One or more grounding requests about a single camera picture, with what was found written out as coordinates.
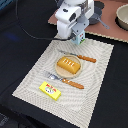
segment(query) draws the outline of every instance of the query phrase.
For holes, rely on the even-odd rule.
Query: butter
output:
[[[59,59],[59,61],[57,62],[57,65],[67,71],[69,71],[72,74],[76,74],[77,71],[80,69],[80,64],[66,58],[66,57],[62,57],[61,59]]]
[[[52,85],[48,84],[46,81],[44,81],[41,84],[41,86],[39,87],[39,89],[42,92],[44,92],[45,94],[47,94],[48,96],[50,96],[55,101],[57,101],[57,99],[61,95],[61,92],[58,89],[54,88]]]

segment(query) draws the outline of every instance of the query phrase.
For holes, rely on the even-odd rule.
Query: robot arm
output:
[[[93,0],[64,0],[55,14],[55,17],[58,19],[57,30],[59,36],[67,39],[73,33],[77,38],[81,37],[84,29],[89,25],[88,19],[93,13]]]

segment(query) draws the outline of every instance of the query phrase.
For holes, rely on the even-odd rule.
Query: placemat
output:
[[[62,56],[57,49],[76,53],[97,59],[96,63],[81,60],[81,74],[71,79],[84,85],[77,89],[61,81],[51,80],[42,76],[43,70],[57,75],[54,63]],[[52,41],[42,56],[14,91],[13,96],[20,98],[40,109],[58,116],[80,128],[87,128],[95,107],[104,74],[112,53],[113,46],[92,39],[87,39],[80,45],[68,41]],[[39,86],[47,81],[61,91],[61,96],[54,101],[39,90]]]
[[[100,0],[104,3],[104,8],[102,10],[101,20],[107,24],[110,29],[106,29],[100,22],[95,25],[89,25],[85,28],[85,32],[97,36],[102,36],[122,42],[128,42],[128,31],[122,29],[116,23],[116,11],[120,6],[123,6],[127,3],[123,2],[116,2],[116,1],[107,1],[107,0]],[[57,19],[55,17],[55,13],[49,18],[48,23],[50,24],[57,24]]]

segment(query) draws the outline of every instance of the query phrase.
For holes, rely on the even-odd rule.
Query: wooden knife handle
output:
[[[67,79],[63,79],[62,82],[66,83],[66,84],[69,84],[71,86],[74,86],[76,88],[79,88],[79,89],[84,89],[84,86],[83,85],[78,84],[78,83],[75,83],[75,82],[72,82],[72,81],[67,80]]]
[[[83,59],[83,60],[87,60],[87,61],[93,62],[93,63],[96,62],[96,59],[89,58],[89,57],[86,57],[86,56],[77,55],[77,57],[80,58],[80,59]]]

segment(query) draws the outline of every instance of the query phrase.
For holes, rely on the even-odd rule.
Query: knife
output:
[[[73,53],[70,53],[70,52],[65,52],[65,51],[62,51],[62,50],[59,50],[59,49],[58,49],[58,51],[61,52],[61,53],[66,54],[66,55],[74,55],[74,56],[77,56],[78,58],[83,59],[83,60],[86,60],[86,61],[90,61],[90,62],[93,62],[93,63],[96,62],[96,59],[93,59],[93,58],[90,58],[90,57],[86,57],[86,56],[82,56],[82,55],[76,55],[76,54],[73,54]]]

